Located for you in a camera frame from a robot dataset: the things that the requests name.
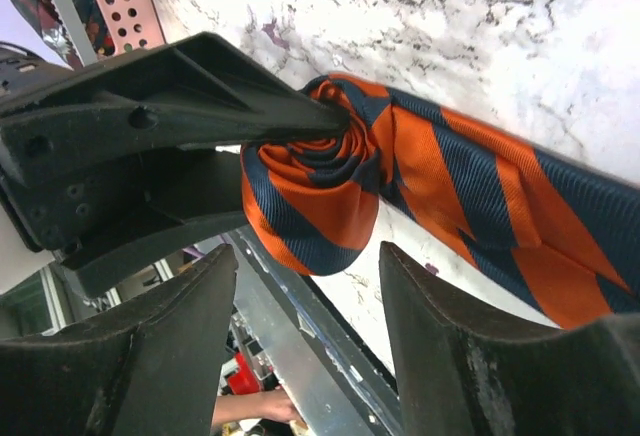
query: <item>necktie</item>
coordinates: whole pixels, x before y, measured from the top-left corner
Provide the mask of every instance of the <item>necktie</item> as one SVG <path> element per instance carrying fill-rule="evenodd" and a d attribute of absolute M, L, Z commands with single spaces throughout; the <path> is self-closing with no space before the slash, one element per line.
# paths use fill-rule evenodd
<path fill-rule="evenodd" d="M 572 328 L 640 310 L 640 191 L 482 122 L 344 74 L 313 99 L 341 137 L 242 149 L 243 203 L 270 254 L 302 274 L 349 266 L 379 197 L 515 296 Z"/>

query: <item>person's hand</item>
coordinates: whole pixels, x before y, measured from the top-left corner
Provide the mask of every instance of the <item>person's hand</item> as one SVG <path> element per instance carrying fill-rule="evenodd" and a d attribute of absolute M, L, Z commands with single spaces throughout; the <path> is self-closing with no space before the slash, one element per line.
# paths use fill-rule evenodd
<path fill-rule="evenodd" d="M 274 391 L 260 393 L 262 397 L 261 413 L 265 419 L 278 423 L 288 423 L 289 421 L 302 421 L 302 417 L 289 398 L 287 392 L 278 388 Z"/>

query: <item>white marble surface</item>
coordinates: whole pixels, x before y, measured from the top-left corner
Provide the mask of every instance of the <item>white marble surface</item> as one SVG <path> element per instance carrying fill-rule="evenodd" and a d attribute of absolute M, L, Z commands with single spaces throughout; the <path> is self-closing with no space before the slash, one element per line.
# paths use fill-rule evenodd
<path fill-rule="evenodd" d="M 155 1 L 170 40 L 218 32 L 294 87 L 331 71 L 391 84 L 640 185 L 640 0 Z M 544 320 L 385 207 L 365 254 L 318 283 L 389 367 L 382 239 Z"/>

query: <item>red object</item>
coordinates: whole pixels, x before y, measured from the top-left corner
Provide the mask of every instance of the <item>red object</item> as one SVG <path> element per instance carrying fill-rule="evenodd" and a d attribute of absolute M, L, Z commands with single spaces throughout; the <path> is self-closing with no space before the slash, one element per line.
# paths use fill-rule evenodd
<path fill-rule="evenodd" d="M 233 394 L 241 395 L 259 393 L 262 390 L 260 383 L 258 382 L 255 374 L 253 374 L 253 371 L 247 364 L 242 353 L 236 353 L 235 360 L 240 369 L 237 373 L 227 378 L 227 383 L 229 383 L 229 387 L 231 388 L 231 391 L 233 391 Z"/>

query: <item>orange and navy striped fabric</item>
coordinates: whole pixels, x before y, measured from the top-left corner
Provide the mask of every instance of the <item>orange and navy striped fabric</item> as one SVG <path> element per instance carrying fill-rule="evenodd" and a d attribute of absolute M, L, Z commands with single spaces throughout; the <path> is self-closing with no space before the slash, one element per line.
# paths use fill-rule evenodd
<path fill-rule="evenodd" d="M 565 328 L 640 310 L 640 191 L 493 127 L 352 76 L 337 139 L 243 148 L 245 212 L 281 264 L 326 275 L 365 247 L 382 196 Z"/>

